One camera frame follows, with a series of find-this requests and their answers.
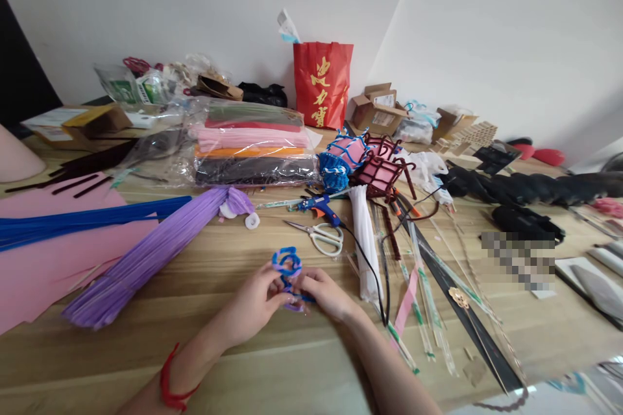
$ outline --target cardboard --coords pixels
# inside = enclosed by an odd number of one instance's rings
[[[242,101],[242,89],[225,82],[223,78],[210,72],[197,77],[197,89],[221,99]]]
[[[396,104],[396,90],[391,89],[391,83],[366,86],[363,95],[376,105],[394,108]]]
[[[441,115],[439,120],[439,125],[437,128],[433,130],[433,138],[432,143],[437,142],[439,138],[448,138],[454,133],[458,133],[468,126],[472,126],[474,122],[478,119],[477,115],[461,115],[460,120],[454,124],[457,115],[454,113],[450,113],[447,110],[442,108],[438,108],[437,112]]]
[[[352,98],[355,104],[352,122],[358,130],[369,127],[370,133],[392,135],[402,119],[409,115],[395,100],[396,91],[390,87],[391,83],[366,86],[364,94]]]
[[[29,130],[57,149],[99,150],[92,138],[132,126],[116,104],[64,106],[22,122]]]

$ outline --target scissor handle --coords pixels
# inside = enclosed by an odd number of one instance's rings
[[[335,257],[342,252],[342,243],[344,240],[344,232],[339,227],[334,227],[337,230],[338,235],[334,235],[333,233],[329,233],[326,230],[323,230],[321,227],[332,227],[331,224],[320,224],[314,226],[313,229],[316,233],[311,233],[311,241],[313,245],[325,256]],[[333,252],[328,252],[324,248],[321,248],[318,242],[327,243],[335,246],[336,250]]]
[[[334,233],[330,232],[330,231],[326,231],[324,228],[322,227],[329,227],[332,230],[335,230],[337,232],[337,235],[335,235]],[[324,223],[324,224],[318,224],[316,226],[312,226],[312,228],[319,233],[320,235],[324,235],[325,237],[329,237],[331,240],[335,240],[335,241],[339,241],[339,242],[343,242],[344,241],[344,232],[342,232],[342,229],[340,227],[333,227],[331,224],[329,223]]]

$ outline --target bundle of purple pipe cleaners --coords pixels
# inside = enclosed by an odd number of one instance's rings
[[[246,213],[253,208],[246,194],[233,187],[216,187],[203,193],[161,222],[76,297],[62,315],[76,326],[95,330],[112,323],[133,295],[218,214],[219,206],[225,201],[235,213]]]

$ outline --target glue gun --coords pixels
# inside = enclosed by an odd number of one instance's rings
[[[299,203],[299,211],[316,209],[318,217],[321,216],[321,212],[323,215],[327,216],[328,222],[332,227],[338,227],[340,224],[339,217],[331,210],[330,207],[327,206],[329,201],[331,201],[329,195],[316,196],[315,198],[306,199]]]

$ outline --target pipe cleaner craft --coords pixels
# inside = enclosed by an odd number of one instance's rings
[[[292,284],[290,284],[289,279],[292,280],[295,277],[298,277],[301,270],[300,258],[297,256],[297,249],[294,246],[289,246],[287,248],[282,248],[279,251],[276,251],[273,254],[273,269],[277,272],[281,272],[281,282],[284,284],[283,292],[294,295],[299,299],[298,304],[291,305],[290,303],[285,304],[285,308],[296,311],[297,313],[302,313],[305,311],[302,302],[315,302],[315,300],[311,297],[294,293],[292,291]]]
[[[400,145],[402,140],[399,139],[395,143],[391,137],[384,134],[382,137],[371,136],[370,133],[363,133],[363,142],[370,148],[370,155],[372,157],[377,156],[385,160],[390,160],[391,157],[400,152]]]
[[[415,168],[413,162],[405,162],[402,158],[395,158],[393,161],[383,159],[381,156],[373,156],[363,168],[358,171],[356,175],[356,181],[361,185],[368,185],[367,197],[368,198],[380,198],[385,197],[385,202],[390,203],[395,199],[394,183],[398,180],[400,174],[404,172],[407,178],[409,189],[413,199],[417,199],[413,184],[411,183],[411,176],[409,171],[405,170],[410,165]]]
[[[350,136],[344,127],[344,134],[338,130],[336,138],[327,145],[326,151],[320,153],[320,172],[327,193],[336,193],[348,187],[348,177],[368,157],[370,147],[363,141],[367,131],[368,128],[361,136]]]

